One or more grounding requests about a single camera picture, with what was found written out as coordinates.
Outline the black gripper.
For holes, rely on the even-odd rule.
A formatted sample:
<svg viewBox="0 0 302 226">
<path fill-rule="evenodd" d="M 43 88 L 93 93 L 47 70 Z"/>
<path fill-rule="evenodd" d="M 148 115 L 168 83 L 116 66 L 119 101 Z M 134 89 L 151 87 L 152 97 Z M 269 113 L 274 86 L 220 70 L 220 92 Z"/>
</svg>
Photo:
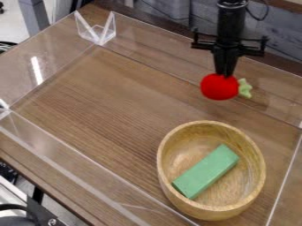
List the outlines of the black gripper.
<svg viewBox="0 0 302 226">
<path fill-rule="evenodd" d="M 218 0 L 216 33 L 210 34 L 212 41 L 199 38 L 203 35 L 195 28 L 192 30 L 192 49 L 206 49 L 214 54 L 215 70 L 218 75 L 232 76 L 236 61 L 240 56 L 263 56 L 269 39 L 246 38 L 246 15 L 248 0 Z"/>
</svg>

